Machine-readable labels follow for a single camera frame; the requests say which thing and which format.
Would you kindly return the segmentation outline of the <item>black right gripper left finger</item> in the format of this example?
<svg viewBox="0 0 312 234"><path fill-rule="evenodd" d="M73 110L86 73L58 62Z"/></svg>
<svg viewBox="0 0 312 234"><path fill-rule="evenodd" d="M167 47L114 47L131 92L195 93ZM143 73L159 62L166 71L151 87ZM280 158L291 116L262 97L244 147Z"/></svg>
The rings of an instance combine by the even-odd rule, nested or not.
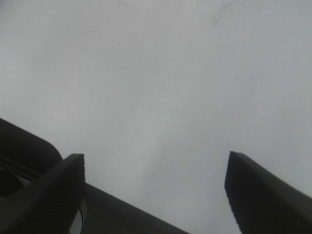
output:
<svg viewBox="0 0 312 234"><path fill-rule="evenodd" d="M69 233L85 187L84 155L71 154L0 202L0 232Z"/></svg>

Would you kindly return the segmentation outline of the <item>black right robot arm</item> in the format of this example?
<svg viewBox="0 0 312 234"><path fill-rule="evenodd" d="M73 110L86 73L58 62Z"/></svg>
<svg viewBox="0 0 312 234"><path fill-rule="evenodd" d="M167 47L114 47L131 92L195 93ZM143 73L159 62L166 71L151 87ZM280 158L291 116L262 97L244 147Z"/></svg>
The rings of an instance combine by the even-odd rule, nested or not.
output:
<svg viewBox="0 0 312 234"><path fill-rule="evenodd" d="M245 154L230 152L224 188L243 234L309 234L312 199ZM180 234L182 230L85 181L83 154L0 121L3 234Z"/></svg>

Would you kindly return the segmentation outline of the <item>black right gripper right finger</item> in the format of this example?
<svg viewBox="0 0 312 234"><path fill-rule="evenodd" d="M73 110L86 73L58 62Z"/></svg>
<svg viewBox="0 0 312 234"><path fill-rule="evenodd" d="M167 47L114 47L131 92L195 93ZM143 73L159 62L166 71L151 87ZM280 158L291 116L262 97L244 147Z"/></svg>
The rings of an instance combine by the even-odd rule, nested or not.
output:
<svg viewBox="0 0 312 234"><path fill-rule="evenodd" d="M224 188L243 234L312 232L312 198L247 155L230 152Z"/></svg>

